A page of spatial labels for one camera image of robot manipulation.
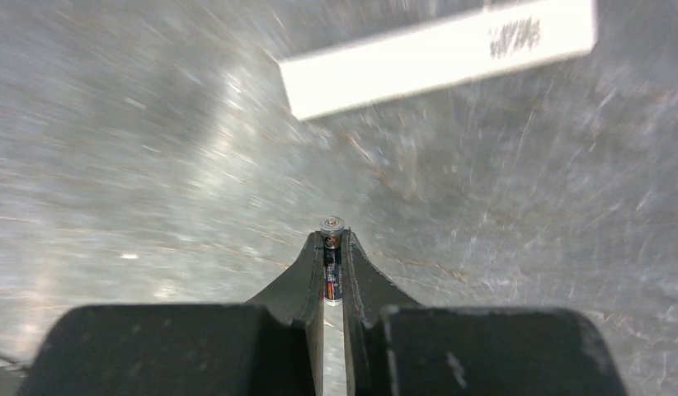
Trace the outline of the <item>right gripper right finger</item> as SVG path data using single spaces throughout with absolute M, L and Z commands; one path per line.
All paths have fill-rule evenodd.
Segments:
M 624 395 L 604 338 L 560 307 L 420 304 L 341 242 L 350 395 Z

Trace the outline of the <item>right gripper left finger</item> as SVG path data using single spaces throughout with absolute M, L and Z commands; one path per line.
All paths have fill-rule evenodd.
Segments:
M 319 233 L 241 304 L 91 304 L 49 330 L 21 395 L 319 395 Z

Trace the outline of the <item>black AAA battery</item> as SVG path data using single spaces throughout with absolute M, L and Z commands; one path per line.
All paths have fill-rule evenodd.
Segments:
M 320 223 L 323 239 L 324 299 L 331 306 L 342 302 L 341 284 L 341 239 L 345 230 L 344 220 L 328 216 Z

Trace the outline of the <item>white remote control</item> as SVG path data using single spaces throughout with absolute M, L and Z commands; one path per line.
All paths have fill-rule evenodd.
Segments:
M 589 54 L 595 1 L 509 3 L 281 60 L 290 113 L 311 120 Z

